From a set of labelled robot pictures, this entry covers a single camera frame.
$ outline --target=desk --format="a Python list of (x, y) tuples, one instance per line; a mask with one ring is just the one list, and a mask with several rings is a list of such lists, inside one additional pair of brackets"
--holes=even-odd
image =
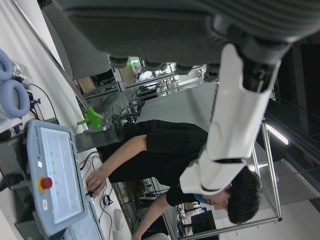
[[(22, 7), (25, 14), (28, 16), (40, 36), (51, 49), (53, 55), (61, 63), (37, 1), (19, 0), (18, 3)], [(20, 17), (19, 13), (10, 0), (0, 1), (0, 22), (0, 48), (9, 56), (12, 61), (21, 63), (28, 68), (33, 83), (41, 87), (50, 98), (59, 123), (64, 126), (71, 127), (75, 134), (82, 133), (84, 130), (88, 129), (85, 124), (77, 126), (76, 122), (82, 120), (84, 117), (72, 89), (64, 80), (50, 58), (47, 56), (46, 52), (42, 49), (41, 45), (35, 39), (34, 35), (31, 33), (23, 19)], [(35, 98), (41, 99), (40, 108), (44, 119), (53, 118), (54, 113), (50, 107), (50, 103), (47, 97), (36, 88), (32, 88), (32, 91)], [(22, 118), (22, 122), (27, 122), (29, 118), (30, 116), (27, 115), (26, 117)], [(80, 161), (81, 159), (84, 159), (88, 155), (88, 153), (89, 151), (80, 153)], [(97, 158), (95, 158), (94, 163), (94, 166), (96, 168), (98, 168), (101, 164), (101, 162), (98, 163)], [(111, 185), (108, 182), (105, 193), (109, 194), (110, 191)], [(6, 189), (5, 191), (0, 193), (0, 197), (0, 208), (6, 218), (3, 222), (9, 223), (17, 239), (22, 239), (20, 234), (13, 226), (13, 223), (16, 221), (16, 210), (14, 209), (15, 206), (13, 204), (13, 193)], [(113, 232), (116, 231), (114, 226), (114, 209), (121, 208), (114, 192), (112, 192), (111, 198), (114, 203), (110, 206), (107, 206), (105, 210), (113, 218), (110, 239), (114, 239)], [(96, 197), (96, 199), (94, 200), (98, 216), (100, 216), (102, 212), (99, 206), (99, 199), (100, 196)], [(101, 228), (106, 239), (109, 238), (109, 226), (110, 218), (102, 217)], [(124, 226), (124, 229), (121, 232), (118, 232), (117, 235), (118, 239), (131, 239), (131, 234), (126, 224)]]

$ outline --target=wristband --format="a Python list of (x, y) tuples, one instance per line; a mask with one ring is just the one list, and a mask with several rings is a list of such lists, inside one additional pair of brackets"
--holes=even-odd
[(146, 224), (148, 224), (148, 227), (150, 228), (151, 223), (147, 219), (142, 217), (141, 220), (143, 220)]

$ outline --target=man's hand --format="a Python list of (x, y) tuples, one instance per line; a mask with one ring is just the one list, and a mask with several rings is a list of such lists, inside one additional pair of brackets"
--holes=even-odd
[(101, 168), (93, 171), (85, 180), (88, 192), (93, 192), (95, 198), (106, 186), (107, 175)]
[(138, 234), (134, 234), (131, 238), (131, 240), (141, 240), (141, 236)]

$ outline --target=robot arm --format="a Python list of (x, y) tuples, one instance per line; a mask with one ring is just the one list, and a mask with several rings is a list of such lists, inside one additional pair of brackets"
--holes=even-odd
[[(184, 193), (213, 195), (222, 191), (244, 167), (243, 159), (251, 155), (280, 61), (266, 70), (260, 68), (257, 84), (249, 84), (251, 89), (244, 86), (245, 61), (233, 44), (224, 47), (207, 142), (199, 159), (180, 177)], [(223, 159), (242, 162), (217, 162)]]

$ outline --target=green object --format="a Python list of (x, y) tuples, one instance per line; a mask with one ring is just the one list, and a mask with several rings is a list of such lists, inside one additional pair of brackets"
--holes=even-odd
[(84, 115), (84, 120), (78, 121), (76, 124), (81, 125), (84, 123), (91, 122), (92, 129), (98, 129), (100, 127), (100, 123), (102, 119), (103, 119), (102, 116), (99, 113), (96, 113), (92, 107), (90, 107), (86, 110), (86, 114)]
[(133, 61), (131, 61), (131, 65), (135, 65), (135, 64), (137, 64), (139, 61), (138, 60), (133, 60)]

